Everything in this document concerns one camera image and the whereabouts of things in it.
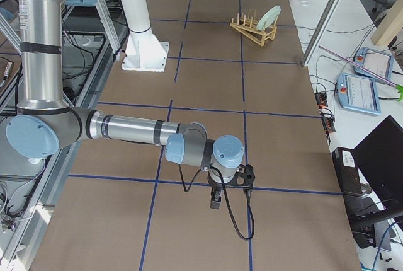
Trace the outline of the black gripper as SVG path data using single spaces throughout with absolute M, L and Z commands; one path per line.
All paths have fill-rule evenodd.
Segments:
M 253 189 L 254 169 L 250 164 L 238 168 L 216 168 L 211 166 L 208 171 L 208 182 L 211 188 L 210 208 L 219 209 L 221 205 L 222 183 L 230 187 Z

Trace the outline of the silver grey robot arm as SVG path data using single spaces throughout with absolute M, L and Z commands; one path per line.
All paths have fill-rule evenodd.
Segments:
M 244 146 L 232 136 L 207 137 L 198 123 L 109 115 L 70 106 L 63 97 L 62 5 L 94 5 L 97 0 L 18 0 L 23 97 L 6 128 L 11 147 L 28 158 L 43 158 L 84 139 L 118 139 L 164 146 L 178 165 L 208 172 L 213 209 L 228 199 L 228 186 L 253 189 L 254 172 L 243 164 Z

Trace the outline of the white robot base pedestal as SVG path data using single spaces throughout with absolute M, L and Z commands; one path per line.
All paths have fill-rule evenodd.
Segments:
M 146 0 L 121 0 L 130 35 L 122 69 L 163 72 L 169 43 L 158 41 L 150 23 Z

